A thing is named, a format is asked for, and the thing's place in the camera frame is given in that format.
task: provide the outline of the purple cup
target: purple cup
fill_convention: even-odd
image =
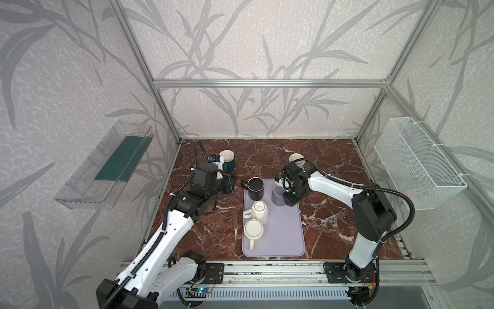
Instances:
[[[273,188],[273,194],[271,194],[271,202],[276,206],[285,206],[285,200],[283,199],[283,193],[286,191],[280,186],[275,185]]]

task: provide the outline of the green mat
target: green mat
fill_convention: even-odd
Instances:
[[[94,180],[128,181],[152,139],[144,136],[126,136]]]

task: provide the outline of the black mounting plate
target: black mounting plate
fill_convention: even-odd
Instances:
[[[368,266],[368,269],[366,270],[366,275],[364,277],[365,282],[368,284],[371,284],[373,282],[373,277],[369,272],[373,272],[374,275],[376,274],[376,269],[374,263],[371,263],[372,266]],[[328,283],[358,283],[362,284],[362,282],[352,282],[348,280],[345,276],[345,262],[326,262],[325,263],[325,270],[326,272],[326,277],[328,277]]]
[[[223,263],[207,263],[206,262],[206,272],[205,273],[212,273],[213,276],[207,275],[204,277],[204,279],[200,282],[203,284],[214,284],[215,279],[216,279],[216,284],[221,284],[223,283],[223,272],[225,270],[225,264]]]

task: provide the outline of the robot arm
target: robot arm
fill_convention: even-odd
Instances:
[[[384,193],[356,189],[351,183],[343,185],[328,179],[315,167],[302,169],[295,162],[284,166],[277,181],[287,190],[283,197],[288,205],[293,206],[316,191],[353,209],[358,234],[345,264],[348,280],[359,282],[376,257],[379,242],[396,220],[396,214]]]
[[[191,251],[174,266],[159,274],[182,237],[192,228],[208,203],[221,194],[233,193],[235,178],[221,174],[213,163],[199,165],[190,190],[176,192],[165,222],[155,232],[130,265],[115,280],[103,280],[96,290],[101,308],[158,308],[167,297],[188,281],[199,281],[206,274],[206,259]]]

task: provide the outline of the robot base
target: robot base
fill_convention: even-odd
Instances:
[[[377,274],[374,263],[369,263],[369,265],[360,270],[357,274],[360,280],[352,281],[348,279],[348,263],[346,262],[325,262],[323,265],[326,277],[328,277],[328,283],[361,283],[365,282],[371,284],[374,277],[371,275]]]

